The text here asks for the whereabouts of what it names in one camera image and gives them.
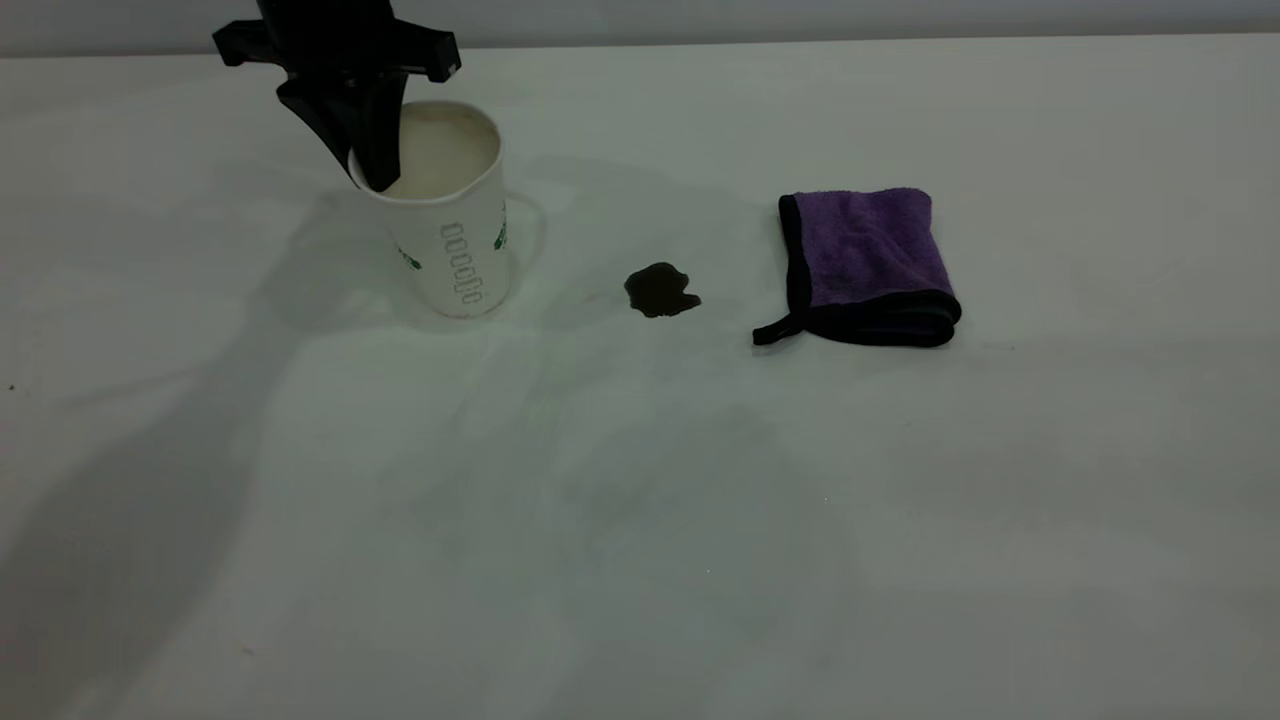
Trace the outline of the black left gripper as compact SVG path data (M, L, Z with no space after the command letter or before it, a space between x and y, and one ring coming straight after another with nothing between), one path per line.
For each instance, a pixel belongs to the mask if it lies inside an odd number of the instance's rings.
M447 82L462 61L452 32L401 20L389 1L259 1L261 17L212 33L229 67L273 64L289 73L396 73ZM401 113L406 76L376 76L361 86L320 76L291 76L278 100L348 167L353 150L367 186L383 192L401 177Z

